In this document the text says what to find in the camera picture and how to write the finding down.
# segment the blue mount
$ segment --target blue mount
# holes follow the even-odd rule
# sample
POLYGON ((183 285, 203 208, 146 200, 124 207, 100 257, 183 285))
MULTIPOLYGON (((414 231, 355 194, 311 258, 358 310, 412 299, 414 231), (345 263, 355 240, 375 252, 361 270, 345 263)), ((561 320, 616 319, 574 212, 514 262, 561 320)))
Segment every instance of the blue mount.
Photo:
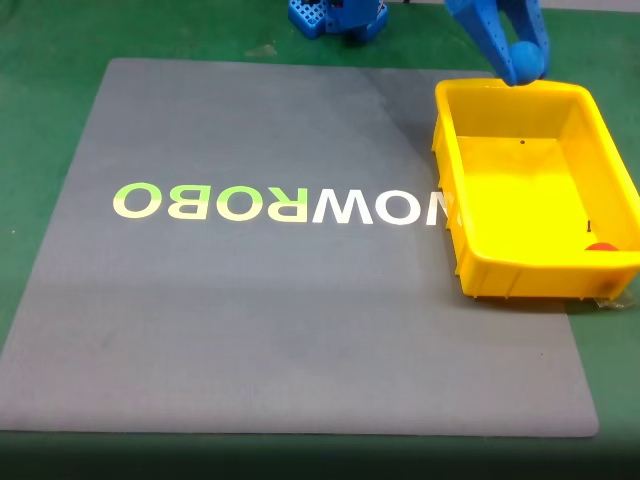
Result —
POLYGON ((307 38, 323 33, 349 33, 359 42, 371 40, 384 27, 389 10, 382 0, 289 0, 289 19, 307 38))
POLYGON ((538 0, 445 0, 445 3, 507 85, 521 85, 546 76, 549 37, 538 0), (533 44, 528 45, 530 48, 513 48, 522 47, 519 44, 509 47, 500 24, 500 10, 511 21, 522 41, 519 44, 533 44), (534 50, 541 58, 536 58, 534 50))

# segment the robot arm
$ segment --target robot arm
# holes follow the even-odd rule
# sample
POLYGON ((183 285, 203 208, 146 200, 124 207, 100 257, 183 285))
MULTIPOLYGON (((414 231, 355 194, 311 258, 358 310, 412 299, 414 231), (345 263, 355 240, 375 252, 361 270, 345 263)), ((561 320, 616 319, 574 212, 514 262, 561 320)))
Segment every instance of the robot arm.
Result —
POLYGON ((547 74, 549 37, 538 0, 445 0, 445 3, 507 85, 526 85, 547 74), (500 24, 501 10, 520 39, 511 46, 500 24))

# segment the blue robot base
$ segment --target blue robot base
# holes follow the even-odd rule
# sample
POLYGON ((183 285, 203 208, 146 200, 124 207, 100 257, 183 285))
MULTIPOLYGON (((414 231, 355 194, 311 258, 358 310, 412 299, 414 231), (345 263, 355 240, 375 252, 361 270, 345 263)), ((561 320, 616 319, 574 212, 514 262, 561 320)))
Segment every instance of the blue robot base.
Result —
MULTIPOLYGON (((314 5, 303 3, 303 0, 289 0, 289 19, 305 37, 310 39, 317 38, 324 33, 346 33, 358 42, 364 43, 374 38, 387 24, 389 9, 382 1, 379 5, 377 15, 374 12, 375 19, 372 22, 354 26, 353 22, 345 21, 345 18, 332 14, 332 11, 339 10, 330 8, 328 0, 321 0, 314 5)), ((344 12, 345 14, 349 13, 349 9, 345 9, 344 12)))

